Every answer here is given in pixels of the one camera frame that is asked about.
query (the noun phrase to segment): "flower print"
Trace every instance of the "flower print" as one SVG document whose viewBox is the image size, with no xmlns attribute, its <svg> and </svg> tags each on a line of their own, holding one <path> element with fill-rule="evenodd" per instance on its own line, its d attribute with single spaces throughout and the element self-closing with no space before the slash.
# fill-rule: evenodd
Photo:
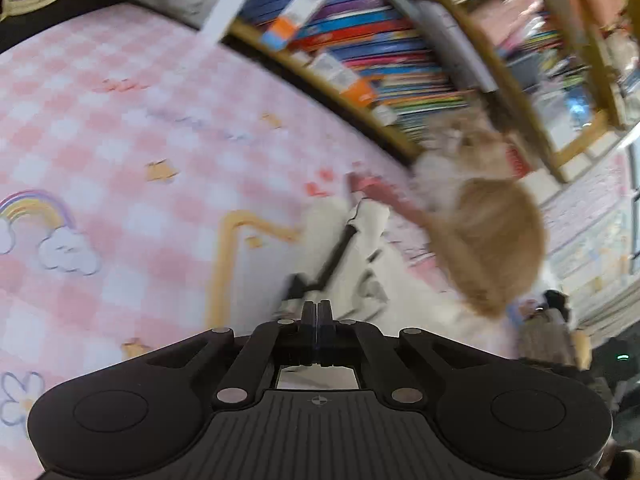
<svg viewBox="0 0 640 480">
<path fill-rule="evenodd" d="M 7 399 L 0 404 L 0 420 L 6 426 L 22 426 L 27 431 L 27 417 L 38 397 L 44 393 L 44 379 L 29 372 L 21 381 L 10 372 L 2 374 L 0 386 Z"/>
</svg>

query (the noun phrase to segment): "metal screw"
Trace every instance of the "metal screw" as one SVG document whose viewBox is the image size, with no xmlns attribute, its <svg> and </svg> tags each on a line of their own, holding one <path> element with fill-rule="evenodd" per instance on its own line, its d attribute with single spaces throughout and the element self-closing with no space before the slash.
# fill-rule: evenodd
<svg viewBox="0 0 640 480">
<path fill-rule="evenodd" d="M 422 400 L 422 393 L 415 388 L 398 388 L 391 393 L 391 398 L 395 402 L 413 404 Z"/>
<path fill-rule="evenodd" d="M 225 388 L 224 390 L 220 390 L 216 397 L 220 402 L 224 402 L 225 404 L 236 404 L 237 402 L 245 400 L 247 395 L 248 393 L 242 388 Z"/>
</svg>

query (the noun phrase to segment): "pink checkered mat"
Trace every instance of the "pink checkered mat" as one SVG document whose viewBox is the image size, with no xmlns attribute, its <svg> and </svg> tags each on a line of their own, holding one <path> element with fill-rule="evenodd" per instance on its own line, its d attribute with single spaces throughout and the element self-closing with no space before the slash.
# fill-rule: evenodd
<svg viewBox="0 0 640 480">
<path fill-rule="evenodd" d="M 2 480 L 41 471 L 25 421 L 45 389 L 225 316 L 268 319 L 311 197 L 347 197 L 354 168 L 407 191 L 315 101 L 134 6 L 19 44 L 0 81 Z"/>
</svg>

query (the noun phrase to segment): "ribbed black surface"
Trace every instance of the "ribbed black surface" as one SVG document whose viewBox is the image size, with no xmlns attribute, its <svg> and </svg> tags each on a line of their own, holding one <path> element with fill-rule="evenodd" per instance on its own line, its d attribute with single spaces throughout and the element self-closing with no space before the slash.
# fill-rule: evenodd
<svg viewBox="0 0 640 480">
<path fill-rule="evenodd" d="M 46 480 L 63 478 L 45 476 Z M 372 392 L 278 390 L 266 392 L 252 408 L 218 414 L 190 452 L 136 480 L 391 478 L 498 477 L 451 454 L 421 415 L 390 410 Z M 570 478 L 597 476 L 583 472 Z"/>
</svg>

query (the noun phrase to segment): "cat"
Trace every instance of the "cat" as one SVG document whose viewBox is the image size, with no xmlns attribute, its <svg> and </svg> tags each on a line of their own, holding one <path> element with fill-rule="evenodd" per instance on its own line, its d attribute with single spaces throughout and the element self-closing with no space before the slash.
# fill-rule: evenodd
<svg viewBox="0 0 640 480">
<path fill-rule="evenodd" d="M 545 257 L 540 210 L 513 177 L 508 145 L 479 105 L 428 119 L 429 148 L 413 166 L 418 224 L 469 306 L 501 316 L 529 292 Z"/>
</svg>

